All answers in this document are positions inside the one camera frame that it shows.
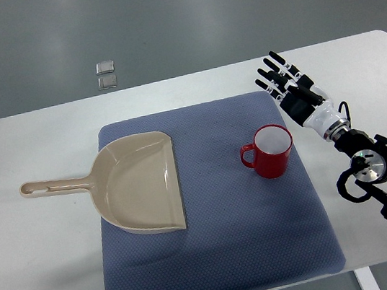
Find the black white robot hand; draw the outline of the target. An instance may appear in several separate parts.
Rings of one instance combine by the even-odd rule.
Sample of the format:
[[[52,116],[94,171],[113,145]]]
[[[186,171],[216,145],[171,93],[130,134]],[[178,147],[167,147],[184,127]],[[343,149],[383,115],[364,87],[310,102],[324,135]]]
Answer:
[[[270,51],[263,62],[269,69],[257,70],[256,85],[299,126],[313,129],[326,141],[336,141],[350,130],[350,117],[342,112],[345,102],[335,107],[322,88],[276,52]]]

